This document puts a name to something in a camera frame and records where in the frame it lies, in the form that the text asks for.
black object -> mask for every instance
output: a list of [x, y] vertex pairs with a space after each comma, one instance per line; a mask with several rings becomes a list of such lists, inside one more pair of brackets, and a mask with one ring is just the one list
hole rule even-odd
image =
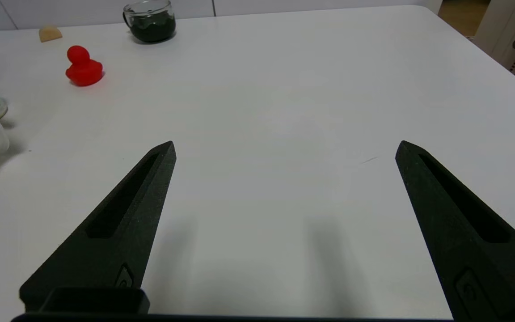
[[[175, 160], [172, 142], [143, 157], [23, 284], [27, 313], [14, 322], [395, 321], [144, 314], [139, 286]], [[396, 160], [455, 320], [515, 320], [515, 230], [424, 149], [403, 141]]]
[[171, 141], [149, 151], [21, 286], [25, 310], [55, 288], [139, 289], [175, 163]]
[[169, 39], [176, 30], [174, 15], [163, 11], [147, 16], [130, 17], [127, 21], [125, 14], [122, 14], [124, 22], [131, 29], [131, 33], [143, 42], [160, 42]]
[[454, 319], [515, 320], [515, 230], [421, 147], [396, 160]]

beige sponge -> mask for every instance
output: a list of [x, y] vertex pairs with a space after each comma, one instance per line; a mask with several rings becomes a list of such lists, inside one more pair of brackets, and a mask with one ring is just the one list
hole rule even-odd
[[50, 41], [53, 39], [63, 38], [61, 31], [55, 26], [45, 26], [39, 29], [39, 39], [41, 42]]

dark liquid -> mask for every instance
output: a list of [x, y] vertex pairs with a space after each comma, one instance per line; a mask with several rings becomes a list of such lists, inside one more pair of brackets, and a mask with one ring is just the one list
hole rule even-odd
[[143, 42], [159, 42], [170, 38], [176, 30], [176, 20], [167, 12], [131, 18], [131, 32]]

glass mug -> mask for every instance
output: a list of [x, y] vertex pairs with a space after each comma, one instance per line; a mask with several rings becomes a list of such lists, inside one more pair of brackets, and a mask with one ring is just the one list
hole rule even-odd
[[174, 11], [169, 0], [147, 0], [127, 4], [122, 9], [122, 17], [131, 33], [143, 42], [166, 40], [176, 30]]

mug handle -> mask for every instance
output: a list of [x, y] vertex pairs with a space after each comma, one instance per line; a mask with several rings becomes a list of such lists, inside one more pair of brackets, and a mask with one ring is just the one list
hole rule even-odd
[[131, 25], [128, 24], [127, 17], [122, 13], [122, 18], [124, 19], [125, 24], [130, 28]]

